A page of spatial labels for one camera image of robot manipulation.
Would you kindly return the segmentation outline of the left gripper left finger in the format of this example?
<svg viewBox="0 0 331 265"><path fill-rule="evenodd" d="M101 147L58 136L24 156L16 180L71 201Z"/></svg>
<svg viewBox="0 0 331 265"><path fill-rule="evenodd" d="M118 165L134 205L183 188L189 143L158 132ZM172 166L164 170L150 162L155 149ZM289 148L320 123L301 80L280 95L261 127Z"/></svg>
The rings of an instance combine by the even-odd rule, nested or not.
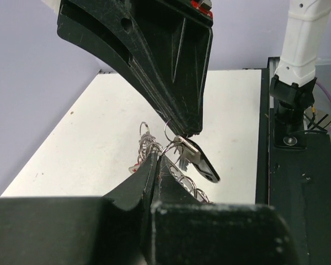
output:
<svg viewBox="0 0 331 265"><path fill-rule="evenodd" d="M148 155L135 173L103 196L103 199L123 211L131 211L139 203L145 202L154 186L157 159L156 153Z"/></svg>

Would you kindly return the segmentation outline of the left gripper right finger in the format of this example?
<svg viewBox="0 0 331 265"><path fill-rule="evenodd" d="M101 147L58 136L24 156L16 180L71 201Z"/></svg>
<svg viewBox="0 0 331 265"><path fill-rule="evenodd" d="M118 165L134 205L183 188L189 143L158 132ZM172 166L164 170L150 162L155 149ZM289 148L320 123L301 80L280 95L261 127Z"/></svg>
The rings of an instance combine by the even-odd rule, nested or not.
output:
<svg viewBox="0 0 331 265"><path fill-rule="evenodd" d="M172 204L200 204L174 178L170 171L170 160L166 156L159 158L156 168L153 202Z"/></svg>

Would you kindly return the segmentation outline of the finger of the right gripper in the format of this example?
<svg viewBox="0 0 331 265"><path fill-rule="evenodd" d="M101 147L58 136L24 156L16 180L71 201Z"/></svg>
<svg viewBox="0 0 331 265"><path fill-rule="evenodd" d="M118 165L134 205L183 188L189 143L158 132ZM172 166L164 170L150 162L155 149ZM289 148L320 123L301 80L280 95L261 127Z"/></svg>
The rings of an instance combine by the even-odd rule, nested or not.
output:
<svg viewBox="0 0 331 265"><path fill-rule="evenodd" d="M122 1L123 59L179 135L201 133L213 39L209 1Z"/></svg>
<svg viewBox="0 0 331 265"><path fill-rule="evenodd" d="M175 89L161 76L151 49L120 1L62 1L57 34L121 74L172 130L182 129Z"/></svg>

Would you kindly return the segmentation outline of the red key tag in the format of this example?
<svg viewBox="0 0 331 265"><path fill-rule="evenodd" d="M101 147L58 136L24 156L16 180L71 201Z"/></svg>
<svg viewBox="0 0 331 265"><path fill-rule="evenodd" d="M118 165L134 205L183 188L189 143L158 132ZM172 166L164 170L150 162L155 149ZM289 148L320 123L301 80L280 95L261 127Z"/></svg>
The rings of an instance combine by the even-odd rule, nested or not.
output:
<svg viewBox="0 0 331 265"><path fill-rule="evenodd" d="M140 167L140 164L137 163L137 164L135 164L135 165L129 167L129 172L130 172L131 174L133 174L133 173L135 173L135 172L139 169L139 167Z"/></svg>

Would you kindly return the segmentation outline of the metal disc keyring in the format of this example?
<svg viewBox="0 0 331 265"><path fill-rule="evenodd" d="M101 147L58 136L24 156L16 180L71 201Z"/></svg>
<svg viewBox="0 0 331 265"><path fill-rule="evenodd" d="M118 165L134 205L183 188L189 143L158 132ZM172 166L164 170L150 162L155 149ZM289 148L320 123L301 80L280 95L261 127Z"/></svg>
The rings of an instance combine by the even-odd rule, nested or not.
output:
<svg viewBox="0 0 331 265"><path fill-rule="evenodd" d="M201 203L211 203L207 194L197 187L192 178L185 175L189 165L193 165L197 172L212 183L218 183L220 176L210 163L209 159L193 140L176 135L163 147L151 134L150 127L143 121L139 127L140 139L138 141L137 163L129 167L130 173L135 173L146 160L147 156L155 153L157 155L157 170L167 169L171 176L192 197Z"/></svg>

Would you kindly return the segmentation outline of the black key tag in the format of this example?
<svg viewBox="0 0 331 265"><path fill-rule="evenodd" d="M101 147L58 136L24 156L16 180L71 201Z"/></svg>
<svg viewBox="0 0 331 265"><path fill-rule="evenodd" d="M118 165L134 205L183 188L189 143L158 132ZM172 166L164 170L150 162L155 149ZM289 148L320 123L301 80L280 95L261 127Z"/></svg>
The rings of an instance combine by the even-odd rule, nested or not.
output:
<svg viewBox="0 0 331 265"><path fill-rule="evenodd" d="M165 155L166 152L174 147L176 150L180 149L180 155L177 161L179 161L179 167L181 170L186 171L188 164L191 163L201 176L212 183L219 183L220 176L197 143L185 136L180 135L176 135L173 140L170 140L166 133L166 128L171 121L172 120L169 119L164 126L164 134L169 140L169 144L162 151L161 156Z"/></svg>

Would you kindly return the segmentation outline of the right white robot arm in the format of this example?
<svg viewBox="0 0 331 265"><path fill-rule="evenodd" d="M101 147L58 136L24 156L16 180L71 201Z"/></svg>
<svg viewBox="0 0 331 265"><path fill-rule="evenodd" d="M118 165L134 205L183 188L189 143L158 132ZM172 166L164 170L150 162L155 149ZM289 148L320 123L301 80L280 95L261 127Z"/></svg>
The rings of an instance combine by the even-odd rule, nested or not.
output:
<svg viewBox="0 0 331 265"><path fill-rule="evenodd" d="M180 136L202 131L213 39L210 1L58 1L58 36L104 61ZM304 149L316 59L331 1L291 1L270 95L276 146Z"/></svg>

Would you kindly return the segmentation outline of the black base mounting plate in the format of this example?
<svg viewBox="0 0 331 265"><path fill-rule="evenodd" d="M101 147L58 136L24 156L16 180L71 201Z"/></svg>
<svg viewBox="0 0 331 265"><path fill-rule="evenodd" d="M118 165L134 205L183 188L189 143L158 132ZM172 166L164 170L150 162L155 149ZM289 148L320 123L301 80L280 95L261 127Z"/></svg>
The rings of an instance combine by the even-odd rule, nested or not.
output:
<svg viewBox="0 0 331 265"><path fill-rule="evenodd" d="M272 206L288 229L297 264L331 264L331 141L314 125L287 131L269 94L279 59L262 70L257 203Z"/></svg>

